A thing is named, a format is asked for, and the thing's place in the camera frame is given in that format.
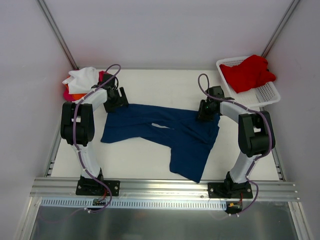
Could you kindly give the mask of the right aluminium frame post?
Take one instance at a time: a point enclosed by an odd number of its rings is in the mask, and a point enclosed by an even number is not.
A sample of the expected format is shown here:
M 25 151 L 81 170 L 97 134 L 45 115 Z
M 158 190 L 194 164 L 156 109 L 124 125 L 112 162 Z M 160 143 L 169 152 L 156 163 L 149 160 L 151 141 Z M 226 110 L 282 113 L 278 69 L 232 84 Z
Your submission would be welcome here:
M 300 3 L 301 3 L 301 0 L 292 0 L 290 2 L 288 8 L 284 12 L 283 16 L 281 17 L 279 23 L 277 24 L 275 30 L 273 31 L 270 39 L 268 40 L 265 48 L 261 53 L 261 56 L 263 58 L 266 58 L 269 55 L 270 51 L 272 50 L 273 46 L 276 44 L 278 38 L 280 37 L 281 33 L 285 29 L 291 17 L 294 15 Z

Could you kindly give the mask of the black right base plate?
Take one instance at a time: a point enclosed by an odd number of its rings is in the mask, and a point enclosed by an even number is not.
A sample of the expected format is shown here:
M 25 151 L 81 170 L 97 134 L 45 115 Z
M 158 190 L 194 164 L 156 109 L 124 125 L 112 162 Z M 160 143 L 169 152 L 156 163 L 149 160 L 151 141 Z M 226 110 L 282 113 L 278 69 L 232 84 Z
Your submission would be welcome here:
M 251 184 L 247 181 L 244 183 L 234 183 L 226 185 L 222 182 L 209 182 L 207 184 L 208 196 L 211 199 L 252 199 L 253 192 Z

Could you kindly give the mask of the left aluminium frame post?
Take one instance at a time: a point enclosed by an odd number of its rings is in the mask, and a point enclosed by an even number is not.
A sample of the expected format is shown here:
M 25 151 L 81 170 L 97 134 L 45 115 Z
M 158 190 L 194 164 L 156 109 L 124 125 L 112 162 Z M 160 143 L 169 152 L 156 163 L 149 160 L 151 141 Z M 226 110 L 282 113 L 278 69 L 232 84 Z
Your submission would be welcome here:
M 58 42 L 58 45 L 60 46 L 61 50 L 64 53 L 64 56 L 66 57 L 68 63 L 70 64 L 71 68 L 73 70 L 78 70 L 79 67 L 55 21 L 55 18 L 53 14 L 51 13 L 47 3 L 45 0 L 36 0 L 35 1 L 42 12 L 45 20 L 47 21 L 51 31 L 53 32 L 54 37 L 56 38 L 56 41 Z

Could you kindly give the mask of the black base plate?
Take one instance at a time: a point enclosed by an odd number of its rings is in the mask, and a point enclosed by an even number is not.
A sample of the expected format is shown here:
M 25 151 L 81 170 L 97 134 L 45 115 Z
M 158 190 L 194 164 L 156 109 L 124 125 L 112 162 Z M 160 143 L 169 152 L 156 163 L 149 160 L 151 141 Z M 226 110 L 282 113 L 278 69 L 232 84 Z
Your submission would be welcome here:
M 209 182 L 207 184 L 208 196 L 211 199 L 252 199 L 253 192 L 251 184 L 247 181 L 244 183 L 234 183 L 226 185 L 222 182 Z
M 102 182 L 110 189 L 112 196 L 119 196 L 121 183 L 119 180 L 103 180 Z M 92 178 L 81 176 L 77 182 L 75 191 L 77 196 L 103 196 L 105 193 L 106 196 L 110 196 L 108 190 Z

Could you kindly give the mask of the orange folded t-shirt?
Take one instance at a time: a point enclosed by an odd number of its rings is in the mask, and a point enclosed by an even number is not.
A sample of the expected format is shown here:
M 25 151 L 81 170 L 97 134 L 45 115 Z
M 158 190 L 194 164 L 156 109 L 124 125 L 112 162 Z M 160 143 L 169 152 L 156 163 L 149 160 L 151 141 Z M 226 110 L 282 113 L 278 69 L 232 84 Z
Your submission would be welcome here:
M 63 92 L 63 97 L 68 102 L 77 101 L 86 95 L 85 93 L 70 94 L 68 85 L 65 84 L 64 86 L 65 86 L 65 90 Z

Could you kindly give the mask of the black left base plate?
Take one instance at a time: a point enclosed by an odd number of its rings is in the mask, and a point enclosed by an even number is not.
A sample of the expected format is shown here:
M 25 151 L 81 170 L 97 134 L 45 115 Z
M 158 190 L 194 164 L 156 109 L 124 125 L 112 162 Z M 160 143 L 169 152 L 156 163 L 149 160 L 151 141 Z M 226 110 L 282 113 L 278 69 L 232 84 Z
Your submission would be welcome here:
M 102 182 L 110 189 L 112 196 L 119 196 L 121 183 L 119 180 L 103 180 Z M 92 178 L 81 176 L 77 182 L 75 191 L 77 196 L 103 196 L 105 193 L 106 196 L 110 196 L 108 190 Z

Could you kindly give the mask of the aluminium mounting rail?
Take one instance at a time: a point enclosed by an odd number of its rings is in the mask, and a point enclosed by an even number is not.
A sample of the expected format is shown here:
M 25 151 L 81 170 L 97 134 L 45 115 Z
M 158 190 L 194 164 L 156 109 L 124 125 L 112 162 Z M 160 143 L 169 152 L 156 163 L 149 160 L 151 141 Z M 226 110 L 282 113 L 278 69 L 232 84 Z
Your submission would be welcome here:
M 215 193 L 210 180 L 195 183 L 189 180 L 116 179 L 108 186 L 121 199 L 152 200 L 225 200 Z M 301 194 L 294 182 L 256 181 L 247 193 L 257 195 L 257 201 L 299 202 Z M 31 197 L 75 197 L 78 179 L 70 177 L 37 177 Z

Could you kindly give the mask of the pink folded t-shirt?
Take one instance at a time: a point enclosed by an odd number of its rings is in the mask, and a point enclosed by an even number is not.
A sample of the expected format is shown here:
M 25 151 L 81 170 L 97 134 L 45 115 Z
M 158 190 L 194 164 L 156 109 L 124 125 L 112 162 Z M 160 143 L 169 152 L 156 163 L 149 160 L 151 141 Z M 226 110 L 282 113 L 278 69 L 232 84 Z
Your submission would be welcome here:
M 100 72 L 89 67 L 70 71 L 69 76 L 62 81 L 65 87 L 63 97 L 66 101 L 77 101 L 91 91 L 100 81 Z

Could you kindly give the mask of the red t-shirt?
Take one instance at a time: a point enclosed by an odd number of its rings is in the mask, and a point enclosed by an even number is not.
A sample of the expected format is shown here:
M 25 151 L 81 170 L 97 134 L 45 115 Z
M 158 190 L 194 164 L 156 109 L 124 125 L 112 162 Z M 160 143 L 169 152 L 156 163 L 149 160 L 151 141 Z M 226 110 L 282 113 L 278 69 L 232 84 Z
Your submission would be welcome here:
M 276 80 L 276 76 L 269 71 L 268 64 L 265 58 L 252 55 L 238 65 L 219 66 L 226 82 L 239 94 Z

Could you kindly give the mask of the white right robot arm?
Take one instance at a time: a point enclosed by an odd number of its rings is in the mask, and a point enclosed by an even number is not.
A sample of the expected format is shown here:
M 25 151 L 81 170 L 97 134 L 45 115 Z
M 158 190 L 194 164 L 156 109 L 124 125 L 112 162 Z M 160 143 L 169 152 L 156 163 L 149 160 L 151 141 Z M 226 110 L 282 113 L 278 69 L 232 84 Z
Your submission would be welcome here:
M 200 101 L 197 119 L 212 121 L 216 116 L 225 116 L 238 124 L 239 156 L 228 172 L 224 193 L 235 198 L 242 191 L 240 184 L 248 177 L 258 159 L 268 155 L 275 146 L 270 114 L 267 111 L 256 111 L 225 97 L 220 86 L 209 87 L 204 91 L 207 98 Z

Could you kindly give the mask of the blue cartoon print t-shirt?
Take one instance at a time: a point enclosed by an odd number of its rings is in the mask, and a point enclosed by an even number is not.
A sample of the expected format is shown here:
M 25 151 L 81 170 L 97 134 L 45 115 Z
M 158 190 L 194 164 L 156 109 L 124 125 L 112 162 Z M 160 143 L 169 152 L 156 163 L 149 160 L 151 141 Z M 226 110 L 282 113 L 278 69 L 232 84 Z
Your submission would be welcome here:
M 170 148 L 169 170 L 199 183 L 219 133 L 220 116 L 197 120 L 194 110 L 130 104 L 108 113 L 101 142 L 142 138 Z

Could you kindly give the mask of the white perforated plastic basket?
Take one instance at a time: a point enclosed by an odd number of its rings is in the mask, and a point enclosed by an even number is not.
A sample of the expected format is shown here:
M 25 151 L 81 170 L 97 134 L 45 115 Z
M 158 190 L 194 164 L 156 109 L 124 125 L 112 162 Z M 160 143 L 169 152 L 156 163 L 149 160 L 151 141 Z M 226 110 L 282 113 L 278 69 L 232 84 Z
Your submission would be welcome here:
M 237 66 L 248 57 L 249 56 L 224 58 L 216 62 L 216 67 L 221 78 L 221 87 L 225 95 L 235 99 L 238 103 L 247 106 L 250 109 L 262 108 L 267 105 L 279 102 L 281 100 L 281 96 L 278 93 L 273 82 L 267 82 L 263 86 L 252 88 L 241 93 L 236 93 L 233 88 L 227 83 L 220 65 L 226 65 L 228 67 Z

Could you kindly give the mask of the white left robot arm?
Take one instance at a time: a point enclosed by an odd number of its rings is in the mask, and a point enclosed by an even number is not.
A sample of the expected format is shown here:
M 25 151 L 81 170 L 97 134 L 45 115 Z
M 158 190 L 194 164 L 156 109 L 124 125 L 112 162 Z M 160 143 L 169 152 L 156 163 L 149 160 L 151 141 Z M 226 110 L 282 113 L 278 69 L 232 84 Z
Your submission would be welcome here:
M 66 101 L 62 105 L 60 135 L 75 151 L 82 173 L 80 183 L 87 183 L 93 195 L 104 191 L 102 169 L 94 153 L 95 136 L 94 111 L 103 106 L 106 113 L 114 113 L 120 107 L 128 107 L 129 102 L 119 80 L 110 73 L 99 73 L 98 83 L 77 102 Z

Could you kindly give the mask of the aluminium frame post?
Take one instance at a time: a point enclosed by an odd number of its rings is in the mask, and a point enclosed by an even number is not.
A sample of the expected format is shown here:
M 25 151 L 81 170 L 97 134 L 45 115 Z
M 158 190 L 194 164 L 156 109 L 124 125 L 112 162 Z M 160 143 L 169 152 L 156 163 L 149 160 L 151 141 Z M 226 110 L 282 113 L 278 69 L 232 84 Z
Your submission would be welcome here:
M 266 58 L 269 55 L 270 51 L 272 50 L 273 46 L 276 44 L 278 38 L 280 37 L 281 33 L 285 29 L 291 17 L 294 15 L 300 3 L 301 3 L 301 0 L 292 0 L 290 2 L 288 8 L 284 12 L 283 16 L 281 17 L 279 23 L 277 24 L 275 30 L 273 31 L 270 39 L 268 40 L 265 48 L 261 53 L 261 56 L 263 58 Z
M 47 21 L 51 31 L 53 32 L 54 37 L 56 38 L 56 41 L 58 42 L 58 45 L 60 46 L 61 50 L 64 53 L 64 56 L 66 57 L 68 63 L 70 64 L 71 68 L 73 70 L 78 70 L 79 67 L 55 21 L 55 18 L 53 14 L 51 13 L 47 3 L 45 0 L 36 0 L 35 1 L 42 12 L 45 20 Z

